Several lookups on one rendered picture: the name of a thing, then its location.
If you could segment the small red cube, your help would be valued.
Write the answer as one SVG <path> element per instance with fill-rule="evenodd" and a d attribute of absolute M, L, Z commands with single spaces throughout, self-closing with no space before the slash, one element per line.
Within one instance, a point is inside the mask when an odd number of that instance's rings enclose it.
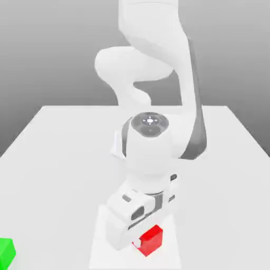
<path fill-rule="evenodd" d="M 145 257 L 153 253 L 162 245 L 163 229 L 158 225 L 154 225 L 139 239 L 141 239 L 141 247 L 136 247 Z"/>

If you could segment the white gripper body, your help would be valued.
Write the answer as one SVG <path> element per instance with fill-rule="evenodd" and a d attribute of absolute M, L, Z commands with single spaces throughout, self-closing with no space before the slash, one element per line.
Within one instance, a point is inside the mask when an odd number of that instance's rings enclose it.
<path fill-rule="evenodd" d="M 177 208 L 176 195 L 114 195 L 107 202 L 106 238 L 116 250 L 126 248 Z"/>

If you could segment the small green cube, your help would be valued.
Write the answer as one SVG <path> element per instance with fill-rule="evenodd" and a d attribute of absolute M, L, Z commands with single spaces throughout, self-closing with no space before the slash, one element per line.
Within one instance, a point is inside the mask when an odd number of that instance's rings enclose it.
<path fill-rule="evenodd" d="M 0 270 L 7 270 L 16 256 L 13 240 L 0 238 Z"/>

